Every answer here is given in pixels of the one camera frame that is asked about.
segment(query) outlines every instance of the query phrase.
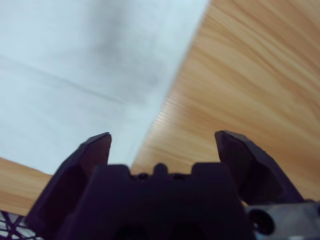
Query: gray metal part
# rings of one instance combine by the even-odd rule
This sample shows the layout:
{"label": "gray metal part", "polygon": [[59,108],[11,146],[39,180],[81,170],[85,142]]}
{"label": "gray metal part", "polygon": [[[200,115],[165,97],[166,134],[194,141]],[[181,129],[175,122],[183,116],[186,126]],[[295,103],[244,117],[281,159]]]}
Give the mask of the gray metal part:
{"label": "gray metal part", "polygon": [[320,240],[319,203],[255,205],[245,208],[266,211],[275,223],[270,235],[255,232],[257,240]]}

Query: white sheet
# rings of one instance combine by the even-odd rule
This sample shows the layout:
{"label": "white sheet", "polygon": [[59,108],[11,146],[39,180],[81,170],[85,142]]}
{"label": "white sheet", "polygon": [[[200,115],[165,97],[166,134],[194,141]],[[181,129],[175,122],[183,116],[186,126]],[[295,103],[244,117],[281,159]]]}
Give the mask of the white sheet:
{"label": "white sheet", "polygon": [[111,132],[131,165],[208,0],[0,0],[0,156],[53,174]]}

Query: wood grain surface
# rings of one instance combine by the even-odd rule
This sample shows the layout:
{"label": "wood grain surface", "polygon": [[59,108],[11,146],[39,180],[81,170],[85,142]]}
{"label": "wood grain surface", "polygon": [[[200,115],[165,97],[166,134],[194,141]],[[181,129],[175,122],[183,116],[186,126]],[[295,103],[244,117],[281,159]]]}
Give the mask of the wood grain surface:
{"label": "wood grain surface", "polygon": [[[230,130],[320,199],[320,1],[215,0],[132,167],[188,173]],[[0,159],[0,209],[26,214],[49,175]]]}

